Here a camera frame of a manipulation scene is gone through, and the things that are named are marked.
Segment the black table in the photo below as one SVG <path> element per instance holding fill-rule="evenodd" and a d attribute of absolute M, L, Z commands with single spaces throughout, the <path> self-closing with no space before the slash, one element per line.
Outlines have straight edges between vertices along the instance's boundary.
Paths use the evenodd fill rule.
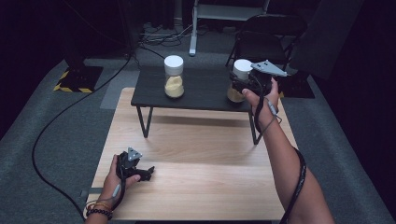
<path fill-rule="evenodd" d="M 176 99 L 168 97 L 164 92 L 165 74 L 163 67 L 142 67 L 134 88 L 131 105 L 136 106 L 143 135 L 149 136 L 154 107 L 216 110 L 230 112 L 247 112 L 254 145 L 259 144 L 262 137 L 257 137 L 250 105 L 244 101 L 234 103 L 227 98 L 230 86 L 228 69 L 217 70 L 189 69 L 183 70 L 184 94 Z M 149 107 L 147 125 L 143 121 L 140 107 Z"/>

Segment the chair seat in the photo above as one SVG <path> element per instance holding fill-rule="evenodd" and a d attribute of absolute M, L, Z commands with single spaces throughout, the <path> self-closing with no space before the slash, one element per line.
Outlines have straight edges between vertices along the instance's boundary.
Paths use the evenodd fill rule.
<path fill-rule="evenodd" d="M 238 58 L 257 63 L 269 60 L 271 63 L 284 64 L 288 62 L 280 40 L 273 35 L 248 33 L 239 41 L 236 50 Z"/>

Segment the jar with white lid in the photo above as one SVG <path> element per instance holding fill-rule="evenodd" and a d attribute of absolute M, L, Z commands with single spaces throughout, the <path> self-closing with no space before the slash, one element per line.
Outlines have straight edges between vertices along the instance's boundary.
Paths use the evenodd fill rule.
<path fill-rule="evenodd" d="M 183 59 L 176 55 L 170 55 L 164 60 L 165 84 L 167 96 L 178 98 L 183 95 Z"/>
<path fill-rule="evenodd" d="M 233 73 L 241 80 L 248 80 L 248 74 L 252 69 L 251 61 L 246 59 L 238 59 L 233 63 Z M 227 90 L 227 97 L 235 103 L 240 103 L 245 100 L 244 95 L 233 88 L 233 84 L 231 84 Z"/>

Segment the wooden table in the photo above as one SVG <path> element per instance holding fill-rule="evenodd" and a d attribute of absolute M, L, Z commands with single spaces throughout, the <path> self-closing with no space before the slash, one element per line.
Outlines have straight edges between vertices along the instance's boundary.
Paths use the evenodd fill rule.
<path fill-rule="evenodd" d="M 134 88 L 121 93 L 92 187 L 103 186 L 113 155 L 127 147 L 143 154 L 139 169 L 156 168 L 149 182 L 139 182 L 125 193 L 114 219 L 282 217 L 265 144 L 262 140 L 257 146 L 251 144 L 246 113 L 158 108 L 152 117 L 153 132 L 144 138 L 136 109 L 130 105 L 133 94 Z M 282 104 L 278 115 L 295 145 Z M 91 193 L 88 201 L 97 197 Z"/>

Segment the person's right hand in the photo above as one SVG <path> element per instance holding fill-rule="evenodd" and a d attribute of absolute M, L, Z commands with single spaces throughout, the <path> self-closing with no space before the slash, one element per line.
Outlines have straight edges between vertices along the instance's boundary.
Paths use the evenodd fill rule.
<path fill-rule="evenodd" d="M 268 93 L 265 97 L 269 101 L 271 101 L 271 104 L 277 110 L 277 103 L 279 101 L 278 86 L 277 86 L 277 82 L 274 80 L 274 78 L 272 78 L 271 81 L 272 81 L 272 89 L 271 89 L 270 93 Z M 256 113 L 256 108 L 257 108 L 257 105 L 259 104 L 260 97 L 249 89 L 243 89 L 242 93 L 244 94 L 247 101 L 251 104 L 251 110 L 254 115 Z M 268 108 L 267 100 L 264 99 L 264 106 L 262 107 L 262 111 L 259 115 L 259 121 L 262 124 L 262 126 L 265 126 L 266 124 L 268 124 L 271 121 L 272 118 L 273 118 L 273 116 L 272 116 L 271 111 Z"/>

